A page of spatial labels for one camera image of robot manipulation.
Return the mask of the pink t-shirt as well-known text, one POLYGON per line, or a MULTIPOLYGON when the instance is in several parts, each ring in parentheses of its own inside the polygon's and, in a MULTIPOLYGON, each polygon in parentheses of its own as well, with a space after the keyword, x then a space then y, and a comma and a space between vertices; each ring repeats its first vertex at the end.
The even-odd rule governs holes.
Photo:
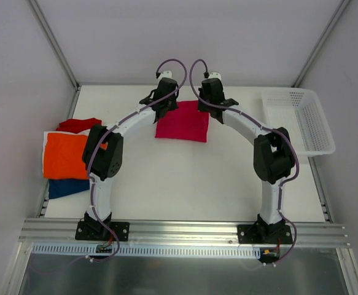
POLYGON ((206 143, 209 114, 198 110, 197 101, 180 101, 157 122, 155 138, 206 143))

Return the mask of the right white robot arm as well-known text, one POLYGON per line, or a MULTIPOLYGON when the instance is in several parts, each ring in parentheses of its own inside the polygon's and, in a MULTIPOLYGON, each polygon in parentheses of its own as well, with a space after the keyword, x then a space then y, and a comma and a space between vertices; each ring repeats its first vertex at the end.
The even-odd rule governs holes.
POLYGON ((297 155, 290 142, 288 131, 272 129, 246 114, 234 99, 226 99, 222 81, 209 77, 194 91, 198 95, 198 110, 226 125, 248 140, 253 146, 253 167, 262 181, 262 204, 257 236, 271 243, 279 235, 277 223, 281 216, 284 185, 297 165, 297 155))

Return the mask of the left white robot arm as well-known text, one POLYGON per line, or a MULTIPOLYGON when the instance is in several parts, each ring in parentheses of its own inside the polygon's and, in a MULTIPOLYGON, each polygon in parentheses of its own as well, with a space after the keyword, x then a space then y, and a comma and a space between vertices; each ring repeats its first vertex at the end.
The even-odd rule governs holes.
POLYGON ((124 139, 155 124, 178 108, 179 85, 170 77, 158 80, 157 88, 142 99, 138 108, 124 119, 108 126, 94 125, 88 135, 82 160, 90 181, 90 207, 85 219, 92 219, 89 233, 96 239, 107 238, 111 231, 111 189, 113 177, 123 162, 124 139))

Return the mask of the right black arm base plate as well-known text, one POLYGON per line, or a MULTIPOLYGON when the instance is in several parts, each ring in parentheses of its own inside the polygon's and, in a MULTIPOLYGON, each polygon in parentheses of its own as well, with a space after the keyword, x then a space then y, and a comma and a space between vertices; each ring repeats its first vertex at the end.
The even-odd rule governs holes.
POLYGON ((267 224, 260 216, 253 224, 239 224, 236 227, 240 244, 283 244, 293 243, 290 227, 285 220, 267 224))

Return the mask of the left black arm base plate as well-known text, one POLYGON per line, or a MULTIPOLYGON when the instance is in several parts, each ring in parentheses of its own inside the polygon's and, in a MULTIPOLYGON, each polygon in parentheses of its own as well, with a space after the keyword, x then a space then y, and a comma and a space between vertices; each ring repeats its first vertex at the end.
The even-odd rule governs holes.
POLYGON ((112 221, 111 216, 103 221, 103 226, 99 221, 89 217, 87 214, 77 223, 75 240, 80 241, 108 241, 112 234, 107 229, 116 234, 118 241, 127 242, 130 233, 130 223, 123 221, 112 221))

